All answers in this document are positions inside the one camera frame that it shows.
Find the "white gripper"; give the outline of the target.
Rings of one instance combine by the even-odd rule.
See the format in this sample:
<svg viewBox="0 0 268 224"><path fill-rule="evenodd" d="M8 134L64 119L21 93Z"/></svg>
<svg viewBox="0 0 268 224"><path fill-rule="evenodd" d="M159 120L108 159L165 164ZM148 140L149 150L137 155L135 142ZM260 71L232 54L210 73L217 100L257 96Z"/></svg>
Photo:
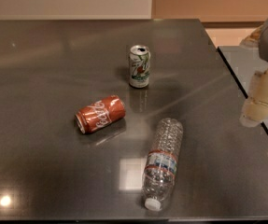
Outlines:
<svg viewBox="0 0 268 224"><path fill-rule="evenodd" d="M240 46L256 48L259 44L260 58L268 62L268 19L245 37ZM268 68L256 71L250 81L248 97L241 112L240 122L246 127L256 127L268 118Z"/></svg>

